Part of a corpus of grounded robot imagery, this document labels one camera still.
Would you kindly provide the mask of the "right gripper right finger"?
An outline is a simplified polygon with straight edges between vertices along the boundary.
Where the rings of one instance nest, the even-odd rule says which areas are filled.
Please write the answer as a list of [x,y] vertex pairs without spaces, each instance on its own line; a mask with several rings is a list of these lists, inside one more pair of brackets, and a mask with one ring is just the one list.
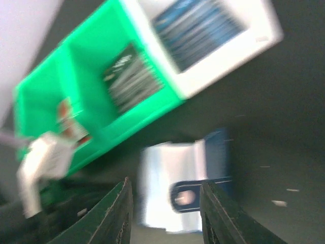
[[248,215],[216,183],[200,187],[200,214],[205,244],[286,243]]

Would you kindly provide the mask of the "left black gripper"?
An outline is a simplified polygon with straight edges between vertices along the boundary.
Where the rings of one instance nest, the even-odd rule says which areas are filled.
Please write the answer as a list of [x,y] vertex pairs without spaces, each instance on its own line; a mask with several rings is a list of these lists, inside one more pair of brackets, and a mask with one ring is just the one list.
[[41,191],[42,211],[35,216],[24,216],[21,201],[1,206],[1,243],[51,243],[114,187],[71,179],[51,181]]

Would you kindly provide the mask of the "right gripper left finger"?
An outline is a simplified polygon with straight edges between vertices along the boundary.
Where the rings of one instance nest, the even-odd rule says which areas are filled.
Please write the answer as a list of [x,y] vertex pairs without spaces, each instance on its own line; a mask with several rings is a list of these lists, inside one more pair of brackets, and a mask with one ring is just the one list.
[[51,243],[130,243],[133,193],[129,178],[118,183],[84,217]]

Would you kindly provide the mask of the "blue leather card holder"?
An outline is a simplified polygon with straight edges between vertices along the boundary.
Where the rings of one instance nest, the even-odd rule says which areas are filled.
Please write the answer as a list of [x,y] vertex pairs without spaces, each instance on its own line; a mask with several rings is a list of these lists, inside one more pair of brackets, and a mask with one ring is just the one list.
[[164,142],[142,150],[138,223],[168,233],[202,231],[200,187],[209,180],[232,195],[229,137],[218,128],[201,140]]

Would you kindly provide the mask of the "green double card bin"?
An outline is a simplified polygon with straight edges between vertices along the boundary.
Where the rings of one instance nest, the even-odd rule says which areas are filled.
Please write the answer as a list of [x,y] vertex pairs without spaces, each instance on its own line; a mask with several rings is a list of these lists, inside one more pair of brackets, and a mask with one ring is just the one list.
[[[124,114],[109,97],[102,75],[127,44],[134,44],[162,82],[162,89]],[[14,132],[38,137],[58,133],[57,107],[72,116],[91,139],[79,146],[69,174],[104,155],[183,103],[158,38],[137,1],[106,1],[14,89]]]

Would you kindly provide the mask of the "white card bin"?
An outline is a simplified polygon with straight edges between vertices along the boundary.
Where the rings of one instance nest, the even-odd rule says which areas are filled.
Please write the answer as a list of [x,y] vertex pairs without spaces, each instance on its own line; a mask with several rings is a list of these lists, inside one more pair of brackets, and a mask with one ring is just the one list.
[[121,5],[184,99],[283,38],[271,1],[122,1]]

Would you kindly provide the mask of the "red card stack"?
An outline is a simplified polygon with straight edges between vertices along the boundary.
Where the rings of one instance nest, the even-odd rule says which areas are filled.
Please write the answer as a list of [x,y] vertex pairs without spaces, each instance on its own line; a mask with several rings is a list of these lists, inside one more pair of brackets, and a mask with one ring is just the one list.
[[59,137],[72,143],[74,149],[78,149],[88,143],[92,136],[73,115],[73,109],[69,98],[63,99],[57,105],[57,124]]

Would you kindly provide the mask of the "black card stack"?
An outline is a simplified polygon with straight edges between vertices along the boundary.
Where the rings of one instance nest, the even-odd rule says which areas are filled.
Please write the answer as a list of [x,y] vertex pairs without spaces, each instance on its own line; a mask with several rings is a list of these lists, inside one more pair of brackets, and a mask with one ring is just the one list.
[[123,114],[163,88],[144,52],[129,43],[104,72],[107,86],[118,112]]

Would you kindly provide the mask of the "blue card stack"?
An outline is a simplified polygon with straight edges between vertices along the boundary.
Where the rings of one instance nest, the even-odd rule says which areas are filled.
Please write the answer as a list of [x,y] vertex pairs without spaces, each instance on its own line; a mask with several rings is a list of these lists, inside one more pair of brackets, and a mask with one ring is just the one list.
[[153,26],[180,71],[247,29],[221,1],[175,1]]

